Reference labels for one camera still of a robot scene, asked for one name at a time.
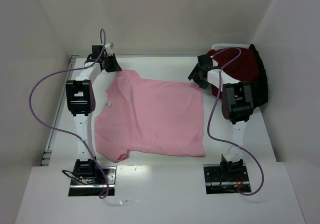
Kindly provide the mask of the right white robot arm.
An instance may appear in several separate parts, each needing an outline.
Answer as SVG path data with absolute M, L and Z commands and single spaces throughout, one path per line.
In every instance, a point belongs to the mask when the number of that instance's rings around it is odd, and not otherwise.
M 251 155 L 243 147 L 244 131 L 254 111 L 251 86 L 249 82 L 231 78 L 224 72 L 225 68 L 239 57 L 240 54 L 236 55 L 220 67 L 214 65 L 213 55 L 200 55 L 197 58 L 196 66 L 188 76 L 189 80 L 194 81 L 203 89 L 209 84 L 216 85 L 218 88 L 216 100 L 207 123 L 207 134 L 214 141 L 229 144 L 229 148 L 221 155 L 221 177 L 234 177 L 240 174 L 244 168 L 243 152 Z M 222 98 L 222 115 L 231 125 L 229 127 L 230 140 L 213 137 L 210 132 L 210 124 L 219 97 Z

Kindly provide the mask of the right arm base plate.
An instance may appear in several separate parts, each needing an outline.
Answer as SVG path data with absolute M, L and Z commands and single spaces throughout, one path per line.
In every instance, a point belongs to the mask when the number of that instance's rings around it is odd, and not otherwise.
M 238 193 L 238 188 L 243 193 L 252 192 L 245 165 L 234 173 L 223 173 L 219 164 L 204 165 L 203 170 L 206 194 Z

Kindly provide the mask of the pink t-shirt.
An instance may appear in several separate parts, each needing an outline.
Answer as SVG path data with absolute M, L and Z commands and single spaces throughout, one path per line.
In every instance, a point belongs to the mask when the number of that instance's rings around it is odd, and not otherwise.
M 95 118 L 96 151 L 112 162 L 130 152 L 204 157 L 204 97 L 192 83 L 142 78 L 123 70 Z

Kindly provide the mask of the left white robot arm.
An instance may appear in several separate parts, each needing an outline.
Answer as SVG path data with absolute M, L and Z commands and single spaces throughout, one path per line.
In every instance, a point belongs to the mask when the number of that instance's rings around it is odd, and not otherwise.
M 113 43 L 93 45 L 92 53 L 88 55 L 84 67 L 73 80 L 66 82 L 66 102 L 68 110 L 75 122 L 77 137 L 77 160 L 73 174 L 78 179 L 94 179 L 102 176 L 98 171 L 96 154 L 93 149 L 91 120 L 96 109 L 96 99 L 93 82 L 102 71 L 121 71 L 113 52 Z

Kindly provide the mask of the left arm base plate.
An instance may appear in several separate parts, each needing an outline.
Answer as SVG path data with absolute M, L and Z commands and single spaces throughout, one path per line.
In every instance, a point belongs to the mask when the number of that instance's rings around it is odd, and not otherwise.
M 108 180 L 109 192 L 108 196 L 115 195 L 116 183 L 116 167 L 103 167 L 104 173 Z M 102 173 L 97 170 L 96 174 L 78 175 L 75 171 L 63 170 L 63 173 L 70 178 L 70 186 L 68 196 L 99 196 L 99 194 L 107 188 L 105 178 Z

